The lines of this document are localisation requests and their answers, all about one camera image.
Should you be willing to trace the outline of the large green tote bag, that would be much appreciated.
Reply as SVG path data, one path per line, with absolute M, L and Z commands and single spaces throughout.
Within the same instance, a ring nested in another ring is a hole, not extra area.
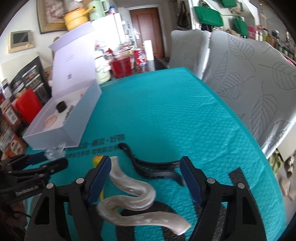
M 200 1 L 198 6 L 194 7 L 199 23 L 210 25 L 212 27 L 222 27 L 224 25 L 221 14 L 205 2 Z

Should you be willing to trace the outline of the white open gift box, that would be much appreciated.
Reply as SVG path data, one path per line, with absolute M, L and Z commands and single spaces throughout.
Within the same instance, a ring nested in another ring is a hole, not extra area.
M 52 97 L 27 128 L 23 139 L 33 150 L 55 148 L 61 141 L 67 147 L 77 147 L 102 94 L 95 74 L 95 39 L 92 24 L 84 23 L 69 31 L 49 48 L 54 51 Z M 73 111 L 65 123 L 71 105 Z M 45 127 L 52 114 L 55 123 Z

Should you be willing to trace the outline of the red cartoon can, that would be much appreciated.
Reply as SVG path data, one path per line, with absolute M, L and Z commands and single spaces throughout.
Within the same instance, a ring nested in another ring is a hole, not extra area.
M 134 69 L 135 73 L 148 72 L 147 56 L 143 48 L 137 48 L 134 51 Z

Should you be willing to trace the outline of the clear plastic hair clip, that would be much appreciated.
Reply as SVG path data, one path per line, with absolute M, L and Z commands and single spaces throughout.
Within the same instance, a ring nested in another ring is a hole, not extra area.
M 66 142 L 61 141 L 55 148 L 46 148 L 44 151 L 45 157 L 49 161 L 55 161 L 66 156 Z

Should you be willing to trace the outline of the orange spice jar labelled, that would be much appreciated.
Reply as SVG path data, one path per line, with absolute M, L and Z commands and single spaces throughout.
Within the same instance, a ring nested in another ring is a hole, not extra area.
M 14 108 L 11 105 L 8 105 L 5 108 L 1 108 L 1 110 L 8 124 L 10 125 L 12 130 L 15 131 L 21 124 L 21 120 L 15 112 Z

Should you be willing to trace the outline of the near grey leaf-pattern chair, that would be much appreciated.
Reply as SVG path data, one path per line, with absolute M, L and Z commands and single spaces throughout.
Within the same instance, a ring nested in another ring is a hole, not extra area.
M 267 42 L 214 31 L 203 81 L 239 116 L 267 158 L 295 124 L 295 66 Z

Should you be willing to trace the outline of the far grey chair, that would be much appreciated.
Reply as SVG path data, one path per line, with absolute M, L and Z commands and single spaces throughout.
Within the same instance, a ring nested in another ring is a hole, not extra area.
M 201 79 L 208 58 L 210 32 L 197 29 L 174 30 L 171 32 L 171 39 L 172 49 L 168 66 L 187 68 Z

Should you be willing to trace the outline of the dark hanging handbag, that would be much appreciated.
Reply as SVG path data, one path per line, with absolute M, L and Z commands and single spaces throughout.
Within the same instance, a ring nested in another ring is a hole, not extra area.
M 187 29 L 190 26 L 188 12 L 184 1 L 181 2 L 181 8 L 177 19 L 177 27 L 181 29 Z

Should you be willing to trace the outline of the black claw hair clip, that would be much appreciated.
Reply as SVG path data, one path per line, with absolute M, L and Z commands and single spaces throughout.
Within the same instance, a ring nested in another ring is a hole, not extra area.
M 182 175 L 175 171 L 175 169 L 180 168 L 180 161 L 165 163 L 146 162 L 138 159 L 126 143 L 119 143 L 118 147 L 128 156 L 136 173 L 141 177 L 146 179 L 170 179 L 177 182 L 180 186 L 185 186 Z

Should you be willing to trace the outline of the framed wall picture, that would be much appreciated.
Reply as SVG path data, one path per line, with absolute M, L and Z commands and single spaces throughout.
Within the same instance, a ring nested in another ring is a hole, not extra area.
M 67 30 L 63 18 L 66 13 L 65 1 L 37 0 L 36 7 L 40 34 Z

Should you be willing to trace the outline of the pink shell hair clip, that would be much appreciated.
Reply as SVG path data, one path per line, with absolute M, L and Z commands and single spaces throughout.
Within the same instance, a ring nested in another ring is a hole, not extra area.
M 51 127 L 55 121 L 57 120 L 57 116 L 55 114 L 50 115 L 46 120 L 45 120 L 45 127 L 49 128 Z

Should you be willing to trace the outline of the black white checkered scrunchie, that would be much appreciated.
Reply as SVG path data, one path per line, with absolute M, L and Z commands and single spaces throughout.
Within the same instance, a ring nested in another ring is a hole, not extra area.
M 65 119 L 64 119 L 63 123 L 66 122 L 68 116 L 69 116 L 70 113 L 73 111 L 73 109 L 74 109 L 74 105 L 71 105 L 71 106 L 69 107 L 69 109 L 67 110 L 67 113 L 66 113 L 66 115 L 65 115 Z

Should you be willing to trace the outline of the pearl white wavy hair clip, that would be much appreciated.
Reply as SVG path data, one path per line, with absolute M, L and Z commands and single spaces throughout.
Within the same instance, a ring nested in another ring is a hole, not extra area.
M 98 214 L 115 226 L 162 226 L 175 235 L 184 234 L 191 224 L 182 216 L 164 211 L 147 212 L 132 216 L 122 216 L 119 209 L 129 211 L 145 211 L 152 207 L 156 198 L 156 190 L 147 182 L 127 176 L 118 164 L 118 157 L 111 157 L 109 178 L 112 183 L 127 195 L 116 195 L 103 199 L 97 204 Z

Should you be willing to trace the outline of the white cartoon mug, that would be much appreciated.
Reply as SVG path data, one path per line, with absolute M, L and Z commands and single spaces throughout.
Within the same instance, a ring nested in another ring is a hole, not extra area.
M 95 51 L 95 73 L 98 84 L 111 80 L 110 65 L 108 59 L 101 50 Z

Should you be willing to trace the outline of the yellow flower hair pin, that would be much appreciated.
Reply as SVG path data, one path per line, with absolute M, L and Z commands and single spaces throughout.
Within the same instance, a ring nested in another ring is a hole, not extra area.
M 92 159 L 94 168 L 100 163 L 102 158 L 103 158 L 102 155 L 97 155 Z M 102 191 L 100 192 L 99 200 L 102 201 L 103 199 L 104 199 L 104 190 L 102 189 Z

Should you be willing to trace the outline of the teal bubble mailer mat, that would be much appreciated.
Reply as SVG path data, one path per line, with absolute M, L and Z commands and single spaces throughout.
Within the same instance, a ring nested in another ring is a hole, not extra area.
M 118 144 L 147 162 L 189 157 L 206 176 L 226 185 L 243 182 L 255 199 L 266 237 L 286 227 L 283 197 L 257 141 L 204 82 L 184 68 L 142 73 L 101 86 L 81 144 L 67 149 L 68 168 L 50 181 L 65 185 L 84 177 L 96 155 L 118 156 L 126 175 L 138 179 Z

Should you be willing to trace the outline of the gold framed wall panel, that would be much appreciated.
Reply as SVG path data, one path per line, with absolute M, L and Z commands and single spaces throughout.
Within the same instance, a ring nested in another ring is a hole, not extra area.
M 35 47 L 34 36 L 31 30 L 14 31 L 9 33 L 8 53 L 15 53 Z

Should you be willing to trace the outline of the lower green tote bag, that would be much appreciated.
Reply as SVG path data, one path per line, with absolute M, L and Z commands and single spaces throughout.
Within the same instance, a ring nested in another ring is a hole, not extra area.
M 236 32 L 243 36 L 243 37 L 248 37 L 248 27 L 246 22 L 241 19 L 241 17 L 234 17 L 233 18 L 233 25 L 236 29 Z

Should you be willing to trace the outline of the white refrigerator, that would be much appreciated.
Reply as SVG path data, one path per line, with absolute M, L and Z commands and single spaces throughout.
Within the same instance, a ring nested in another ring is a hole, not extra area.
M 126 42 L 125 32 L 119 13 L 110 14 L 91 22 L 95 43 L 104 51 L 116 52 Z

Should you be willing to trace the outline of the red translucent pitcher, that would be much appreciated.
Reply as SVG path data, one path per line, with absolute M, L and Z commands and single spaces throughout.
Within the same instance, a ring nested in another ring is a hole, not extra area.
M 132 65 L 128 52 L 110 55 L 109 64 L 117 79 L 132 75 Z

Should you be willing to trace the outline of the white paper roll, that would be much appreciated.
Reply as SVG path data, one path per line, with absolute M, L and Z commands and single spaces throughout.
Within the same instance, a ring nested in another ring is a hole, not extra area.
M 143 42 L 144 49 L 147 57 L 147 61 L 153 61 L 154 60 L 154 53 L 152 48 L 152 41 L 151 40 L 145 40 Z

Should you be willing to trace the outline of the yellow pot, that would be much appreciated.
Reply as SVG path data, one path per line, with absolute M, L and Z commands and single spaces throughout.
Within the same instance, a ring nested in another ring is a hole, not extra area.
M 65 25 L 68 31 L 71 31 L 80 25 L 83 25 L 84 23 L 89 21 L 88 14 L 95 10 L 95 6 L 91 6 L 88 9 L 82 8 L 76 8 L 68 13 L 65 13 L 63 15 Z

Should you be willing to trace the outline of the pale green kettle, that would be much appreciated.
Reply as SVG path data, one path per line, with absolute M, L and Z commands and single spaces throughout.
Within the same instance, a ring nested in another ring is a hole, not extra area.
M 91 21 L 97 20 L 98 18 L 104 17 L 109 11 L 109 1 L 108 0 L 98 0 L 91 1 L 88 5 L 88 8 L 91 8 L 92 11 L 88 13 L 89 19 Z

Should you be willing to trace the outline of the black snack bag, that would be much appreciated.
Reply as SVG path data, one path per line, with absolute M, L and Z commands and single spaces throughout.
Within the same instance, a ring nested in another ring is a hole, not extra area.
M 51 89 L 39 57 L 22 68 L 10 83 L 15 98 L 20 98 L 28 89 L 32 89 L 41 105 L 52 97 Z

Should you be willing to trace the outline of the upper green tote bag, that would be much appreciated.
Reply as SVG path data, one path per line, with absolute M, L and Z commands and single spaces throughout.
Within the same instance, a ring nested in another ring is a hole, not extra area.
M 234 8 L 237 6 L 236 0 L 218 0 L 224 8 Z

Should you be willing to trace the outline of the brown entry door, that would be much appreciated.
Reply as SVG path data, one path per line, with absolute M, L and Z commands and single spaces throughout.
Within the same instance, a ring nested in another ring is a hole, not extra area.
M 129 13 L 137 47 L 151 40 L 154 56 L 163 58 L 165 50 L 158 8 L 132 9 Z

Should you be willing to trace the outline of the red cylindrical canister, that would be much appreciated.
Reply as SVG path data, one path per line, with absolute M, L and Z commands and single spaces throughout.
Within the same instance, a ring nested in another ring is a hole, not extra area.
M 32 89 L 26 90 L 16 101 L 16 109 L 27 124 L 32 123 L 42 108 L 41 102 Z

